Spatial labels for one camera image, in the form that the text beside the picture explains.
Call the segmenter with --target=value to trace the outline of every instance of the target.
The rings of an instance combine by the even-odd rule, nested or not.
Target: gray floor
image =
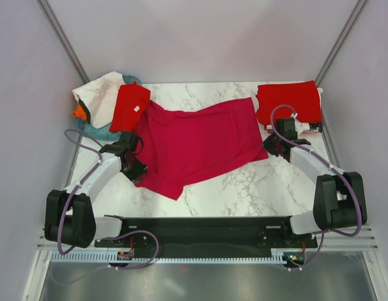
[[[75,279],[98,266],[51,264],[59,281]],[[322,253],[302,272],[290,273],[268,265],[156,264],[132,271],[104,269],[66,287],[48,281],[46,291],[47,299],[41,299],[49,301],[376,300],[362,254],[341,253]]]

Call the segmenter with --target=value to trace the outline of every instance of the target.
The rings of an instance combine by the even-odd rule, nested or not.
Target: wall
[[[21,300],[72,145],[71,89],[81,81],[34,0],[0,0],[0,300]]]
[[[312,80],[356,0],[48,0],[90,79]]]
[[[342,165],[364,178],[388,270],[388,0],[369,1],[320,85]]]

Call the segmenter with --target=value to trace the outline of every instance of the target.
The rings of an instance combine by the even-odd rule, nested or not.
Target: red cloth
[[[298,113],[300,122],[322,122],[322,111],[318,88],[312,80],[305,83],[287,83],[277,85],[260,85],[256,98],[259,109],[256,118],[266,128],[270,124],[271,111],[278,105],[291,105]],[[289,108],[280,108],[276,111],[277,118],[288,118],[292,111]]]
[[[148,165],[137,186],[171,199],[178,199],[185,185],[268,157],[251,98],[197,112],[167,111],[151,102],[135,132],[144,140],[137,157]]]
[[[134,130],[149,103],[150,91],[137,85],[137,82],[120,86],[109,131],[116,133]]]

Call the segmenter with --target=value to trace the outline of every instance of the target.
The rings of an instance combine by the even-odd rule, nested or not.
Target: dark red cloth
[[[256,118],[265,127],[270,124],[271,111],[278,105],[291,105],[298,113],[297,119],[300,122],[322,122],[318,88],[313,80],[305,83],[260,85],[256,98],[259,101]],[[280,108],[275,113],[274,122],[277,118],[290,117],[291,113],[289,108]]]
[[[116,133],[134,130],[149,103],[150,90],[137,85],[137,82],[120,86],[109,131]]]
[[[185,185],[268,157],[251,98],[197,112],[167,111],[151,102],[135,132],[144,141],[137,157],[148,165],[137,186],[171,199],[178,199]]]

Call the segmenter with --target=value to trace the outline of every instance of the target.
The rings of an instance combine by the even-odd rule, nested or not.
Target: white marble table
[[[196,111],[219,102],[255,97],[258,85],[248,83],[176,83],[144,85],[151,99],[167,110]],[[260,126],[262,138],[268,134]],[[302,134],[315,150],[327,158],[321,134]],[[89,139],[82,143],[97,148]],[[80,149],[72,181],[77,181],[96,155]],[[311,210],[315,185],[297,167],[270,156],[251,162],[222,176],[189,185],[177,200],[146,188],[135,187],[123,174],[113,177],[93,204],[95,216],[114,214],[126,217],[176,216],[284,216]]]

